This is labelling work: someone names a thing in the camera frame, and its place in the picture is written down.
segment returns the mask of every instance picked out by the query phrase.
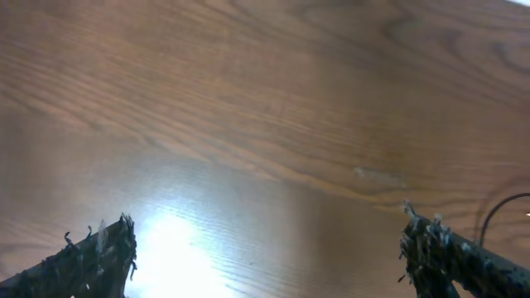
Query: black cable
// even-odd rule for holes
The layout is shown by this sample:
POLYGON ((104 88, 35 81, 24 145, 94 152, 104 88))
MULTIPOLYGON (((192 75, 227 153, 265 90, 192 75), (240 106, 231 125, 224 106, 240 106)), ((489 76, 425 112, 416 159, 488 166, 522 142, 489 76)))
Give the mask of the black cable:
POLYGON ((519 199, 519 198, 522 198, 522 197, 527 197, 527 196, 530 196, 530 193, 522 193, 522 194, 518 194, 518 195, 512 195, 511 197, 503 199, 493 209, 491 209, 491 211, 489 211, 488 217, 484 221, 484 225, 482 226, 482 231, 480 232, 479 245, 481 247, 484 246, 484 236, 486 234, 486 229, 488 228, 489 220, 491 219, 492 216, 494 216, 495 212, 497 212, 497 210, 499 210, 499 208, 501 208, 504 204, 508 203, 509 201, 512 201, 514 199, 519 199))

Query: wood grain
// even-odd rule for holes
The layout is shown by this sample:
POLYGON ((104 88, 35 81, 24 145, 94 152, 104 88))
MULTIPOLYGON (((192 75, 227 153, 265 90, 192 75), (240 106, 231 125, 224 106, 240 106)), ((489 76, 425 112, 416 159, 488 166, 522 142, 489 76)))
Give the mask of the wood grain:
MULTIPOLYGON (((403 199, 474 238, 530 187, 527 7, 0 5, 2 277, 128 211, 131 297, 412 296, 403 199)), ((486 241, 524 266, 528 211, 486 241)))

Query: smudge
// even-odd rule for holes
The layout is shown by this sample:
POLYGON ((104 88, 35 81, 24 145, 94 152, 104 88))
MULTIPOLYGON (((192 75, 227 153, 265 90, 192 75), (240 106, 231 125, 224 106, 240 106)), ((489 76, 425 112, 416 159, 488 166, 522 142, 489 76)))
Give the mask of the smudge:
POLYGON ((402 189, 407 188, 407 183, 405 182, 405 178, 399 174, 388 173, 385 171, 362 167, 362 166, 355 167, 354 173, 359 178, 371 180, 373 182, 376 182, 382 185, 398 187, 402 189))

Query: tabletop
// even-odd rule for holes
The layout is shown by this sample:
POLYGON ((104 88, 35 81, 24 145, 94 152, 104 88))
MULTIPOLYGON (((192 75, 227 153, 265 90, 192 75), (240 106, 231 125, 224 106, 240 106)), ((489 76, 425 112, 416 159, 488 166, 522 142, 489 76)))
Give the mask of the tabletop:
MULTIPOLYGON (((413 297, 402 202, 473 239, 530 189, 530 8, 0 2, 0 278, 136 222, 140 297, 413 297)), ((528 201, 485 245, 523 266, 528 201)))

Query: wooden table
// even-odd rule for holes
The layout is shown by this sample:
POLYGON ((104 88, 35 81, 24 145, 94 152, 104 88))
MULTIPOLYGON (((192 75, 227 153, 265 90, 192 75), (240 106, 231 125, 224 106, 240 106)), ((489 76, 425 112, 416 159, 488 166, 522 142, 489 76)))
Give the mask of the wooden table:
MULTIPOLYGON (((410 199, 530 190, 530 12, 500 0, 0 2, 0 277, 136 221, 136 297, 413 297, 410 199)), ((528 201, 486 247, 524 266, 528 201)))

